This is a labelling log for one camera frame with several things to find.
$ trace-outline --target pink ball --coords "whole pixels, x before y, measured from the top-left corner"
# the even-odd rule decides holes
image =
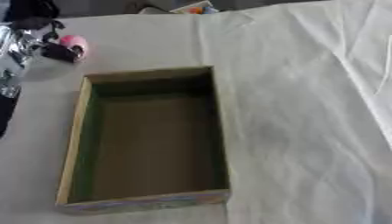
[[[59,40],[59,43],[69,48],[73,46],[81,47],[81,49],[83,49],[83,54],[80,56],[79,60],[86,58],[89,52],[88,42],[81,36],[66,35]]]

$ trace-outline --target white tablecloth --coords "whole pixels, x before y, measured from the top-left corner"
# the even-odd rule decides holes
[[[1,223],[392,223],[389,1],[64,22],[92,52],[78,66],[37,59],[27,74],[0,140]],[[81,76],[201,65],[215,66],[223,104],[227,205],[56,212]]]

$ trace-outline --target metal object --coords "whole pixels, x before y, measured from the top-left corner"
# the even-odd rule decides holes
[[[48,25],[50,31],[42,32]],[[31,18],[0,26],[0,95],[15,98],[20,92],[20,82],[36,54],[50,39],[57,39],[56,28],[64,28],[58,21],[48,18]]]

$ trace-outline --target open box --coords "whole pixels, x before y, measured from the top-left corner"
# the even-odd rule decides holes
[[[135,211],[228,199],[211,67],[85,76],[56,205]]]

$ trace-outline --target orange object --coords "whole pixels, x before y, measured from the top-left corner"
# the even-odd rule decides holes
[[[192,7],[191,9],[189,9],[188,12],[191,13],[191,14],[203,14],[203,8]]]

